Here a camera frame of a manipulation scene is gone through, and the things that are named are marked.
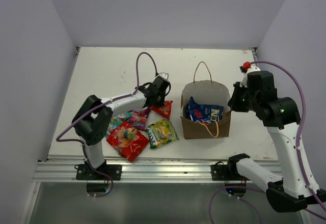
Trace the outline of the blue Kettle chips bag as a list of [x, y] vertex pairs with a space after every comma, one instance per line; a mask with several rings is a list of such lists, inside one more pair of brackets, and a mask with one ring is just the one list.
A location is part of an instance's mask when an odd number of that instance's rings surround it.
[[202, 104], [201, 108], [211, 122], [218, 122], [223, 118], [223, 106]]

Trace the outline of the red snack sticks bag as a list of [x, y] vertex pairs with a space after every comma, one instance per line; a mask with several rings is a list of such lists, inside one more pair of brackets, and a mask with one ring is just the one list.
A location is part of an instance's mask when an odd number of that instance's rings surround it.
[[151, 110], [169, 120], [172, 112], [172, 104], [172, 100], [166, 100], [162, 106], [152, 106]]

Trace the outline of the purple Fox's berries candy bag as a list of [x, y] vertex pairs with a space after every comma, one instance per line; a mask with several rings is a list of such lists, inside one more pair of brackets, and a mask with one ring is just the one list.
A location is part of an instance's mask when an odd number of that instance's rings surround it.
[[141, 108], [130, 110], [130, 117], [127, 119], [128, 123], [131, 124], [137, 130], [145, 130], [147, 119], [151, 112], [151, 108]]

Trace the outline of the yellow green Fox's candy bag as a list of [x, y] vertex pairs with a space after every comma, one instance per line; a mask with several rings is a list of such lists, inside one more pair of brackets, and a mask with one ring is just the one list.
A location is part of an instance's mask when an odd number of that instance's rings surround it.
[[150, 149], [156, 149], [179, 140], [172, 122], [166, 118], [149, 125], [146, 132], [148, 133]]

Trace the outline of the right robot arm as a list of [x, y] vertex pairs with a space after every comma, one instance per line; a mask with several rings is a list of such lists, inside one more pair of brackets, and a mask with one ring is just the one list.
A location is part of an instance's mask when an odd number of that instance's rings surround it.
[[255, 112], [273, 140], [282, 170], [281, 176], [273, 174], [242, 153], [229, 158], [228, 176], [254, 182], [277, 212], [297, 212], [324, 203], [325, 190], [316, 183], [297, 134], [302, 122], [297, 104], [289, 97], [277, 97], [273, 74], [248, 69], [243, 80], [234, 84], [228, 106], [236, 112]]

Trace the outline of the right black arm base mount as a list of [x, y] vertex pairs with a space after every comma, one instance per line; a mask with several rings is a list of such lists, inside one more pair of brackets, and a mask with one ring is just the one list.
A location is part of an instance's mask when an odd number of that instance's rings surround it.
[[218, 161], [210, 166], [212, 181], [236, 181], [239, 176], [231, 174], [226, 163]]

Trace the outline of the teal red candy bag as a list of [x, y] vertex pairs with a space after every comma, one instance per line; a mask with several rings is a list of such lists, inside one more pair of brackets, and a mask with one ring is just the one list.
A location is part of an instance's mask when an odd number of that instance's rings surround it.
[[107, 128], [105, 138], [108, 138], [109, 135], [112, 133], [112, 131], [114, 131], [124, 121], [128, 120], [130, 118], [130, 115], [131, 115], [130, 112], [126, 112], [113, 117]]

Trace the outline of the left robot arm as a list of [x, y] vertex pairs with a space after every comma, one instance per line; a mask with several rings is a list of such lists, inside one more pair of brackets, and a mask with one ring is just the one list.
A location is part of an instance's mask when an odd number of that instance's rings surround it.
[[135, 93], [112, 97], [104, 102], [95, 95], [89, 96], [72, 120], [76, 134], [82, 139], [88, 174], [98, 180], [104, 177], [106, 167], [101, 140], [111, 119], [134, 109], [163, 105], [166, 93], [171, 89], [169, 75], [158, 74], [153, 82], [138, 88]]

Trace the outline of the red fruit candy bag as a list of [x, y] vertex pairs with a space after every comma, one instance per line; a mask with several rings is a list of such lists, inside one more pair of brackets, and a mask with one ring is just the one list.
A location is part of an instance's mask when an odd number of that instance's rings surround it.
[[133, 162], [149, 143], [149, 140], [127, 121], [114, 129], [106, 141], [129, 162]]

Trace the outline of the blue spicy chilli chips bag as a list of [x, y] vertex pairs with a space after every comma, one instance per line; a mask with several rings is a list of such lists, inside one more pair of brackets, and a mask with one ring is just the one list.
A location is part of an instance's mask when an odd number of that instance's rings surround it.
[[204, 111], [201, 105], [199, 105], [193, 97], [190, 97], [188, 104], [189, 117], [194, 122], [202, 124], [211, 124], [208, 114]]

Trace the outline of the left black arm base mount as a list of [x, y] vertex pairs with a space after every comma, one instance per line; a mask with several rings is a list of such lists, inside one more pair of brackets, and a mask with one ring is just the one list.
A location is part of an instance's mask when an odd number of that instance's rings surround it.
[[[76, 169], [76, 180], [97, 181], [105, 180], [106, 177], [93, 171], [89, 165], [77, 164], [74, 166]], [[122, 174], [122, 165], [120, 164], [103, 164], [97, 171], [109, 175], [113, 181], [119, 181]]]

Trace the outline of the brown paper bag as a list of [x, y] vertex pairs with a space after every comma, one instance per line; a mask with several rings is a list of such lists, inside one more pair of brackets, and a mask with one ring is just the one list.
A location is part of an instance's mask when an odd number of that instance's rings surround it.
[[[193, 79], [186, 84], [181, 92], [180, 118], [182, 123], [183, 136], [185, 139], [213, 139], [229, 136], [231, 124], [231, 108], [228, 106], [230, 94], [228, 88], [217, 81], [214, 81], [211, 72], [206, 67], [209, 77], [205, 80], [197, 80], [196, 73], [199, 66], [207, 64], [199, 62], [193, 74]], [[223, 118], [211, 124], [194, 122], [189, 117], [188, 104], [190, 97], [199, 104], [220, 105], [224, 107]]]

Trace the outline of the aluminium rail frame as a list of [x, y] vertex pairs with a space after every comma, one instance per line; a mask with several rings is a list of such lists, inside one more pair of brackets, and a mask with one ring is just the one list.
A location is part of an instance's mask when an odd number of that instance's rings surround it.
[[122, 168], [122, 182], [208, 183], [212, 181], [212, 164], [239, 153], [250, 155], [262, 167], [280, 174], [272, 140], [253, 113], [233, 113], [227, 138], [185, 140], [182, 133], [180, 99], [184, 86], [196, 77], [212, 78], [232, 89], [233, 83], [242, 79], [240, 65], [254, 58], [249, 49], [81, 47], [56, 133], [70, 124], [87, 96], [105, 98], [131, 91], [135, 73], [140, 74], [141, 82], [151, 81], [153, 65], [157, 65], [159, 71], [169, 74], [172, 83], [171, 120], [179, 140], [156, 150], [146, 148], [133, 163], [103, 142], [108, 164]]

